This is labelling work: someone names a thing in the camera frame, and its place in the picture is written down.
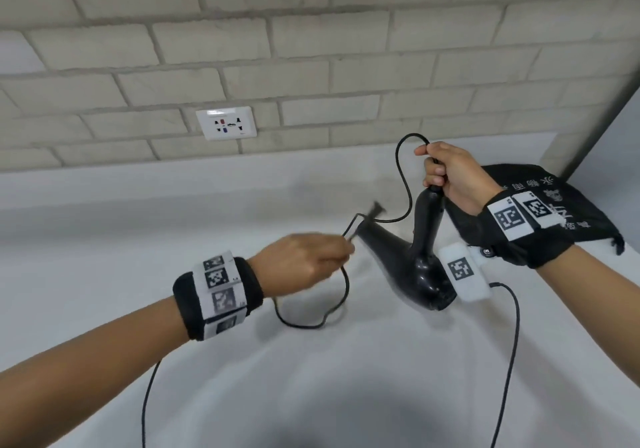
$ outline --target qr-like code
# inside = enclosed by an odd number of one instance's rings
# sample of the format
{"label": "qr-like code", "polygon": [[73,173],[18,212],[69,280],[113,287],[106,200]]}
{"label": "qr-like code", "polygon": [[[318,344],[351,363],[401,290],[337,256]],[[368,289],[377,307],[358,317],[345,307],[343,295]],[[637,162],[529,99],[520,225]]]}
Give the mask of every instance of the qr-like code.
{"label": "qr-like code", "polygon": [[236,294],[233,287],[213,293],[213,308],[216,315],[236,309]]}
{"label": "qr-like code", "polygon": [[218,269],[217,271],[209,271],[204,274],[207,280],[207,286],[215,288],[216,286],[226,285],[229,282],[229,276],[225,268]]}
{"label": "qr-like code", "polygon": [[539,198],[534,198],[523,202],[523,205],[533,214],[534,217],[544,217],[545,215],[551,215],[549,208],[543,204]]}
{"label": "qr-like code", "polygon": [[451,274],[456,278],[456,281],[464,280],[465,278],[474,275],[474,271],[471,269],[471,266],[469,266],[467,258],[460,258],[455,261],[451,261],[450,263],[447,263],[447,266],[449,266]]}
{"label": "qr-like code", "polygon": [[226,320],[222,320],[220,323],[218,323],[218,326],[216,327],[216,335],[218,333],[222,333],[224,330],[229,330],[230,328],[236,326],[236,320],[237,320],[236,315]]}
{"label": "qr-like code", "polygon": [[520,214],[515,205],[500,210],[500,212],[496,212],[493,215],[498,220],[502,230],[508,230],[525,223],[522,214]]}
{"label": "qr-like code", "polygon": [[206,271],[207,269],[213,269],[214,267],[222,266],[224,263],[225,260],[222,258],[222,256],[216,256],[207,261],[204,261],[204,263],[202,264],[204,265],[204,270]]}

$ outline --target wristband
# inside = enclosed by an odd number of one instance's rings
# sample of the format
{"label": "wristband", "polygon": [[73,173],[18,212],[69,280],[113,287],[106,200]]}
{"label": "wristband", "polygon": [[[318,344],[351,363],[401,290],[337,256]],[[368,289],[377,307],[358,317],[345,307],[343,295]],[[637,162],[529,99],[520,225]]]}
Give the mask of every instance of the wristband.
{"label": "wristband", "polygon": [[556,259],[574,244],[564,219],[532,192],[498,193],[478,215],[484,248],[532,269]]}
{"label": "wristband", "polygon": [[231,252],[196,264],[173,284],[189,338],[206,340],[244,321],[264,294],[251,266]]}

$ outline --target electrical socket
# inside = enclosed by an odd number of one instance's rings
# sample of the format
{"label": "electrical socket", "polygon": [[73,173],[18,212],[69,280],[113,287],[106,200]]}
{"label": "electrical socket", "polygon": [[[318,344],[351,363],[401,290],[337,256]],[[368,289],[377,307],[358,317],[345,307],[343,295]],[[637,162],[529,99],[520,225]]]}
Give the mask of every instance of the electrical socket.
{"label": "electrical socket", "polygon": [[207,140],[255,138],[258,136],[249,106],[196,111]]}

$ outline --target brick wall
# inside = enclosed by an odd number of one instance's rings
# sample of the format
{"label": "brick wall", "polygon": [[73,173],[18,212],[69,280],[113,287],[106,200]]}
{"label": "brick wall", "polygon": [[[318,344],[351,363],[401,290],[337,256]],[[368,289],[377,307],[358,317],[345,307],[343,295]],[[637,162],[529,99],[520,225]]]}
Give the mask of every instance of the brick wall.
{"label": "brick wall", "polygon": [[640,0],[0,0],[0,170],[554,130],[558,171],[639,63]]}

